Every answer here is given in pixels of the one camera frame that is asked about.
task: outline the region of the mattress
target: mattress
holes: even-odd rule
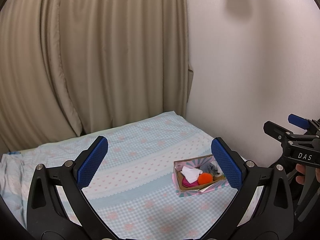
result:
[[[174,112],[50,143],[23,154],[4,155],[0,193],[26,226],[28,192],[35,166],[62,165],[74,160],[98,135],[109,150],[89,187],[83,192],[104,222],[122,239],[190,239],[201,237],[226,209],[237,190],[230,186],[201,195],[179,197],[172,182],[173,161],[208,155],[212,137]],[[257,188],[241,220],[248,221],[261,194]],[[79,224],[61,187],[66,212]]]

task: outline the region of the small box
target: small box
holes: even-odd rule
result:
[[[180,171],[182,170],[183,166],[186,166],[190,169],[199,168],[203,164],[212,161],[215,161],[215,158],[212,155],[206,155],[173,162],[172,180],[176,188],[176,193],[179,197],[203,194],[229,185],[227,179],[223,174],[219,177],[213,177],[213,182],[204,185],[190,188],[184,187],[182,185],[183,175]]]

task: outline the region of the finger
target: finger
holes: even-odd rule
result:
[[[317,177],[317,181],[320,182],[320,169],[316,169],[316,177]]]
[[[296,181],[301,184],[301,185],[304,185],[304,176],[297,176],[296,177]]]
[[[301,164],[297,164],[296,165],[296,170],[300,173],[302,173],[303,175],[306,174],[306,167],[305,165],[301,165]]]

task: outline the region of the orange ball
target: orange ball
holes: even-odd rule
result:
[[[204,184],[207,184],[207,183],[211,183],[213,182],[213,176],[209,173],[202,173],[199,175],[198,177],[198,183],[199,185],[204,185]]]

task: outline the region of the metal screw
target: metal screw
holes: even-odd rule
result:
[[[70,167],[72,164],[73,164],[73,161],[72,161],[72,160],[68,160],[68,161],[66,161],[66,162],[64,163],[64,165],[65,165],[66,167]]]
[[[280,165],[280,164],[278,164],[276,167],[277,167],[277,169],[278,169],[279,171],[282,171],[282,170],[283,170],[283,167],[282,167],[282,165]]]
[[[247,166],[248,167],[250,167],[250,168],[252,168],[253,166],[254,166],[254,162],[252,162],[252,161],[247,161]]]
[[[38,164],[37,166],[36,166],[36,169],[39,171],[39,170],[41,170],[43,168],[43,164]]]

